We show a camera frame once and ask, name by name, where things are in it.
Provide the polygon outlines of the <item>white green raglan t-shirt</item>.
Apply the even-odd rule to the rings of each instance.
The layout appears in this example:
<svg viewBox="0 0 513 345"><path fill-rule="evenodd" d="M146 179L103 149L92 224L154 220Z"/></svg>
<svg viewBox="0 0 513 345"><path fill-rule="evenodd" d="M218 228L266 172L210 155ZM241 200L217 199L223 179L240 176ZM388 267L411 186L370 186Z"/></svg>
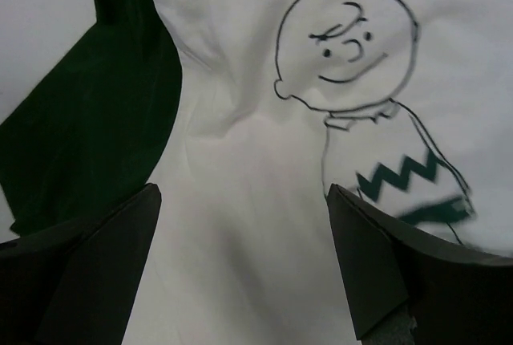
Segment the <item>white green raglan t-shirt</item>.
<svg viewBox="0 0 513 345"><path fill-rule="evenodd" d="M1 0L1 236L163 196L125 344L354 344L338 184L512 254L512 0Z"/></svg>

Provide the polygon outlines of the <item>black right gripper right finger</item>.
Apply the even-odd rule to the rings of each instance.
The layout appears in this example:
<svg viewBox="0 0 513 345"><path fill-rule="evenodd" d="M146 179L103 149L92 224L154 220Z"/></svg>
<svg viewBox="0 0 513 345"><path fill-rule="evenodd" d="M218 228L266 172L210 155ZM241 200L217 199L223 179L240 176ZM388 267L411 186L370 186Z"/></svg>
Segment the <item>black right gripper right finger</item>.
<svg viewBox="0 0 513 345"><path fill-rule="evenodd" d="M509 344L512 260L444 241L338 185L329 220L364 344Z"/></svg>

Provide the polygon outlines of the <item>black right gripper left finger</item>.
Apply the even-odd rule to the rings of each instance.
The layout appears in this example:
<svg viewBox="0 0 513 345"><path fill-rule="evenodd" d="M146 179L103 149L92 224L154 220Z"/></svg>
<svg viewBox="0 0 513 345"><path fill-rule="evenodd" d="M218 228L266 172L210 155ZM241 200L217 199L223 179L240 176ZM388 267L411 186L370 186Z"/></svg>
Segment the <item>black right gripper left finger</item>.
<svg viewBox="0 0 513 345"><path fill-rule="evenodd" d="M3 344L120 344L156 231L157 185L103 216L1 244Z"/></svg>

